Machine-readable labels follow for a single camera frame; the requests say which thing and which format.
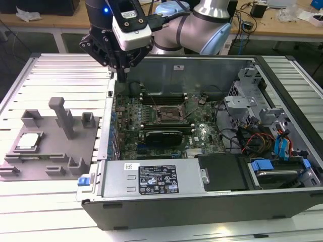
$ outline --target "black power supply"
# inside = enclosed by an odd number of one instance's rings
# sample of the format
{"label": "black power supply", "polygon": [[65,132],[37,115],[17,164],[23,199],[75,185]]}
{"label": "black power supply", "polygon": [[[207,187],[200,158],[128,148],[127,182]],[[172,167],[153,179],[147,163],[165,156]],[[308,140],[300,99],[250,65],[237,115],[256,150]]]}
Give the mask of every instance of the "black power supply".
{"label": "black power supply", "polygon": [[262,18],[267,7],[268,7],[267,4],[254,3],[252,5],[250,15],[253,16],[254,18]]}

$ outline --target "floor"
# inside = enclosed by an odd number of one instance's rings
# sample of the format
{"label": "floor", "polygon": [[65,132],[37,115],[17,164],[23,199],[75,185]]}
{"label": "floor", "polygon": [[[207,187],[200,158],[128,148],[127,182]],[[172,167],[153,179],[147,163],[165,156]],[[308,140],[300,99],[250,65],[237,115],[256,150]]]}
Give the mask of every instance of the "floor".
{"label": "floor", "polygon": [[[0,43],[0,101],[3,99],[14,80],[22,70],[24,61],[28,60],[30,53],[13,36],[8,34],[8,41]],[[55,41],[51,34],[46,33],[19,33],[18,37],[29,47],[32,52],[58,53]],[[83,35],[65,34],[70,53],[82,53],[78,43]],[[279,50],[272,50],[273,41],[251,40],[242,54],[245,55],[291,55],[311,75],[318,64],[323,61],[323,51],[318,49],[319,43],[298,43],[298,49],[294,49],[293,42],[282,42]],[[238,54],[240,43],[233,46],[229,54]],[[323,66],[316,72],[314,79],[323,86]]]}

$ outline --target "blue drive bracket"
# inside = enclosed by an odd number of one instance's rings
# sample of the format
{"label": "blue drive bracket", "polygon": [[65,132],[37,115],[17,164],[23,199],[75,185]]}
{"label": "blue drive bracket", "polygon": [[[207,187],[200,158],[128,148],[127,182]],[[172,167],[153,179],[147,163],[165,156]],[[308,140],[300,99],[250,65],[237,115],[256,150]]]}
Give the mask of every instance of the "blue drive bracket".
{"label": "blue drive bracket", "polygon": [[279,157],[283,158],[284,160],[288,160],[288,157],[285,156],[286,147],[287,147],[287,140],[283,139],[281,150],[279,151]]}
{"label": "blue drive bracket", "polygon": [[254,171],[258,170],[273,170],[274,167],[270,160],[262,159],[262,160],[255,160],[251,163],[252,169]]}

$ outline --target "blue latch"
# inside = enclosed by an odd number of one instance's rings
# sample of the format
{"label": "blue latch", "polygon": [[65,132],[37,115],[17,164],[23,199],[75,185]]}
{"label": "blue latch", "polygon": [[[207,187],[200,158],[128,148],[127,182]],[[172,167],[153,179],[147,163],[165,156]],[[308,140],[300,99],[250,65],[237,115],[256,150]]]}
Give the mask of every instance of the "blue latch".
{"label": "blue latch", "polygon": [[303,164],[306,169],[309,169],[311,167],[311,164],[309,163],[308,159],[303,159]]}
{"label": "blue latch", "polygon": [[274,167],[270,160],[255,160],[251,163],[252,169],[254,171],[258,170],[273,170]]}
{"label": "blue latch", "polygon": [[77,185],[79,187],[89,186],[90,185],[90,178],[89,177],[79,177],[77,179]]}

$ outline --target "blue plastic tab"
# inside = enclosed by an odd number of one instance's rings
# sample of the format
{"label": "blue plastic tab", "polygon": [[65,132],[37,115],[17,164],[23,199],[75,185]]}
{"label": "blue plastic tab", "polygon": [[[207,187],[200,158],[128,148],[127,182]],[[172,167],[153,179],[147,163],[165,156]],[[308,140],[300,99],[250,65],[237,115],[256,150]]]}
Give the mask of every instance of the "blue plastic tab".
{"label": "blue plastic tab", "polygon": [[280,138],[281,136],[278,135],[277,138],[276,138],[276,141],[275,141],[275,147],[274,147],[274,152],[275,152],[275,155],[278,155],[279,154],[279,143],[280,143]]}
{"label": "blue plastic tab", "polygon": [[308,159],[303,159],[303,164],[306,169],[311,168],[311,164],[309,163]]}
{"label": "blue plastic tab", "polygon": [[215,55],[220,52],[226,43],[231,31],[231,24],[226,23],[223,25],[205,44],[200,51],[200,54]]}
{"label": "blue plastic tab", "polygon": [[254,171],[258,170],[273,170],[274,167],[272,165],[272,162],[270,160],[255,160],[251,163],[252,169]]}
{"label": "blue plastic tab", "polygon": [[[190,5],[186,2],[181,1],[181,3],[186,7],[187,10],[190,9]],[[163,17],[165,16],[171,16],[176,13],[183,12],[181,6],[178,5],[175,1],[169,1],[165,3],[161,3],[157,6],[155,13],[156,14],[163,14]]]}
{"label": "blue plastic tab", "polygon": [[283,139],[282,145],[281,145],[281,150],[279,152],[279,157],[283,158],[284,160],[288,160],[288,157],[285,156],[286,147],[287,147],[287,140]]}
{"label": "blue plastic tab", "polygon": [[90,178],[89,177],[79,177],[77,179],[77,185],[79,187],[89,186],[90,185]]}

